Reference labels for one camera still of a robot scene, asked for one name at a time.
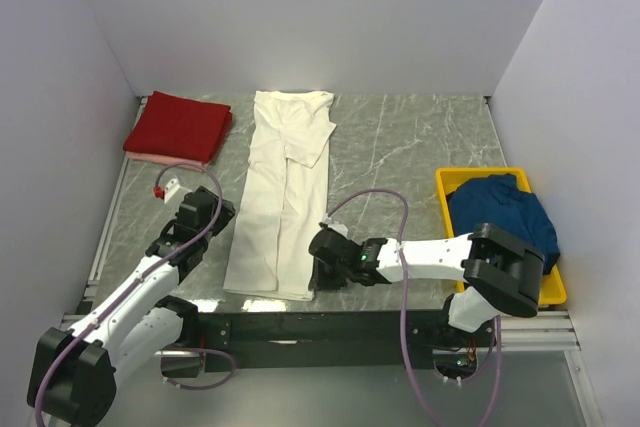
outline red connector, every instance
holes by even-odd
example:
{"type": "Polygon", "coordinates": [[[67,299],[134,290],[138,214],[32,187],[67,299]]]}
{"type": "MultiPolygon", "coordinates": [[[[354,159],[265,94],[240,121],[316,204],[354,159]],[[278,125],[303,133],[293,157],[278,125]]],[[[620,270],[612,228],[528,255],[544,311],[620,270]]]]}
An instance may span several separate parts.
{"type": "Polygon", "coordinates": [[[164,189],[160,186],[153,188],[153,195],[158,199],[164,199],[164,189]]]}

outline marble surface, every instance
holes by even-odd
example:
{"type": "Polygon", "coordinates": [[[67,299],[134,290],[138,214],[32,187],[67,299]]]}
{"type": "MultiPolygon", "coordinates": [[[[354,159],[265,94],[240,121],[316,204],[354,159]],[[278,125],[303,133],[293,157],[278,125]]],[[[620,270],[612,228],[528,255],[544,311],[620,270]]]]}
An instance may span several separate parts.
{"type": "MultiPolygon", "coordinates": [[[[212,165],[225,199],[239,207],[254,130],[253,96],[207,96],[200,100],[231,105],[232,129],[212,165]]],[[[482,97],[418,95],[336,95],[331,120],[328,206],[370,187],[405,195],[410,204],[407,240],[444,236],[436,197],[439,167],[504,166],[504,157],[482,97]]],[[[163,206],[151,193],[155,164],[130,161],[112,220],[95,302],[104,300],[135,268],[149,243],[173,216],[179,200],[163,206]]],[[[196,188],[206,179],[196,172],[174,170],[183,185],[196,188]]],[[[401,206],[392,197],[364,196],[347,204],[335,218],[357,241],[393,237],[401,206]]],[[[230,294],[222,290],[233,238],[233,222],[214,238],[204,261],[173,295],[196,303],[200,311],[359,311],[397,310],[400,284],[363,287],[350,284],[340,292],[319,292],[311,302],[282,301],[230,294]]],[[[410,285],[409,306],[440,308],[453,282],[417,280],[410,285]]]]}

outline white wall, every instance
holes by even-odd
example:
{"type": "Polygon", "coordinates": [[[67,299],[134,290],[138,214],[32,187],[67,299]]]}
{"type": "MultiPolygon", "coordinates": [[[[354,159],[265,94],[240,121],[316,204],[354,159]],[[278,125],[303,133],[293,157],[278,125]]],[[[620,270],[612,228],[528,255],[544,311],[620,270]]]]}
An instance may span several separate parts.
{"type": "Polygon", "coordinates": [[[557,227],[605,421],[638,425],[640,0],[544,0],[491,105],[557,227]]]}
{"type": "Polygon", "coordinates": [[[88,0],[134,90],[492,94],[542,0],[88,0]]]}
{"type": "Polygon", "coordinates": [[[25,425],[35,345],[79,301],[135,112],[83,0],[0,0],[3,425],[25,425]]]}

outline clothing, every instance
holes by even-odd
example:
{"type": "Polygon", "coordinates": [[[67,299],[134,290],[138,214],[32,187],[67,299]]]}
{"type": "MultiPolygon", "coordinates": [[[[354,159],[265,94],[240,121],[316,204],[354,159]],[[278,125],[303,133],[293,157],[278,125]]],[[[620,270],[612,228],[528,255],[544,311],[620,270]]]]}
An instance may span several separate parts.
{"type": "MultiPolygon", "coordinates": [[[[127,157],[131,160],[142,160],[144,162],[153,162],[155,164],[164,165],[175,164],[177,162],[195,162],[196,164],[199,164],[203,169],[208,165],[208,162],[197,162],[195,160],[179,159],[178,157],[167,157],[165,155],[137,154],[136,152],[127,152],[127,157]]],[[[195,167],[189,167],[187,165],[181,167],[185,169],[197,170],[195,167]]]]}
{"type": "Polygon", "coordinates": [[[228,105],[154,92],[123,149],[208,164],[220,150],[232,119],[228,105]]]}
{"type": "Polygon", "coordinates": [[[449,198],[455,235],[473,232],[481,223],[494,224],[530,243],[545,256],[544,274],[558,262],[556,231],[535,194],[518,189],[512,174],[471,179],[449,198]]]}
{"type": "Polygon", "coordinates": [[[327,207],[333,94],[257,92],[256,130],[224,289],[311,300],[309,244],[327,207]]]}

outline white garment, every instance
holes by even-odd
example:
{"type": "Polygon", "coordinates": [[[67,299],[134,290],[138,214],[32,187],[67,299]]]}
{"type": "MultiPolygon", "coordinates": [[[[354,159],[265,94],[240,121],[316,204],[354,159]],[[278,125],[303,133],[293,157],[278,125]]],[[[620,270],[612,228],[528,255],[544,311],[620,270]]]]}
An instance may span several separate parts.
{"type": "Polygon", "coordinates": [[[327,207],[333,94],[257,92],[256,130],[224,289],[311,300],[309,244],[327,207]]]}

